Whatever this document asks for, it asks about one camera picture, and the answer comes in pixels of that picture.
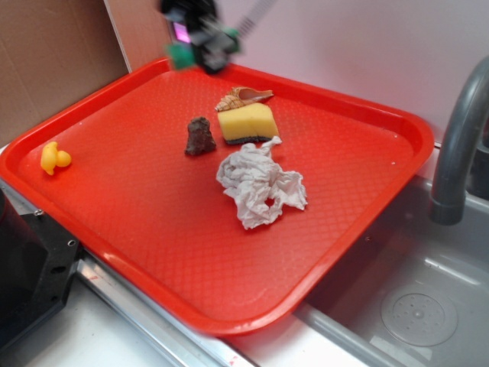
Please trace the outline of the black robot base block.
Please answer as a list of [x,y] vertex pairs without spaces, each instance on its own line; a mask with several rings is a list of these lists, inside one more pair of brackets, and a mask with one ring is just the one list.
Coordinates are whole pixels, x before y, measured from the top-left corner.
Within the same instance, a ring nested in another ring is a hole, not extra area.
[[1,193],[1,351],[66,306],[79,254],[54,218],[20,214]]

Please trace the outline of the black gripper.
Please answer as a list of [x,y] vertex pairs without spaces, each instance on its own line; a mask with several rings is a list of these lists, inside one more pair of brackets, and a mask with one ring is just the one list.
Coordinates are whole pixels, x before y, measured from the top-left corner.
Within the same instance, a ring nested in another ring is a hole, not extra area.
[[213,1],[162,0],[160,11],[169,22],[173,40],[167,53],[176,70],[200,67],[217,74],[239,51],[238,32],[219,21]]

